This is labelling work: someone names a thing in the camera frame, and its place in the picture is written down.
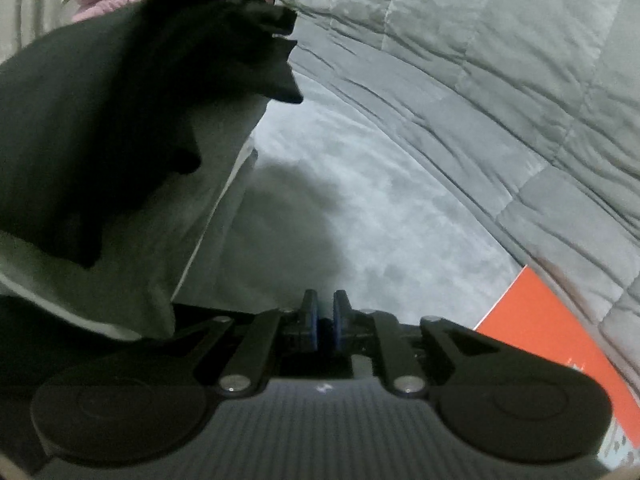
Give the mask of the dark grey folded garment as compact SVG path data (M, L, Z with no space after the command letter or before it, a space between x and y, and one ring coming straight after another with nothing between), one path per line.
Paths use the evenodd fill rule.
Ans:
M219 203L253 168L257 154L250 135L267 104L263 96L247 96L196 114L201 167L165 184L149 206L107 237L89 270L2 234L2 297L25 299L113 339L171 337L172 300Z

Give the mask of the orange object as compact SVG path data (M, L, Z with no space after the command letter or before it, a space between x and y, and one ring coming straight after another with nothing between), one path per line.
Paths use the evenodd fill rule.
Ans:
M579 370L612 400L620 444L639 447L639 401L558 296L528 266L475 326L483 335Z

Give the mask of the cream and black sweatshirt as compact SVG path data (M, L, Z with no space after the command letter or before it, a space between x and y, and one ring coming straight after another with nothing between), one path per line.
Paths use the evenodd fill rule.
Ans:
M215 382L257 314L178 306L174 336L122 341L1 300L1 455L29 474L156 460L224 400Z

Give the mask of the grey blanket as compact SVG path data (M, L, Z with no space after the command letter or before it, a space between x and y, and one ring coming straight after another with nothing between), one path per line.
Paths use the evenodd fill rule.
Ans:
M299 67L639 371L639 0L282 0Z

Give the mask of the black folded garment on stack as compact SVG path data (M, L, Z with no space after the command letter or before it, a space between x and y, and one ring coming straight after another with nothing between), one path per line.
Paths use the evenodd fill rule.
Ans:
M1 66L1 227L91 268L112 231L202 158L202 108L298 104L296 14L265 0L142 0L35 40Z

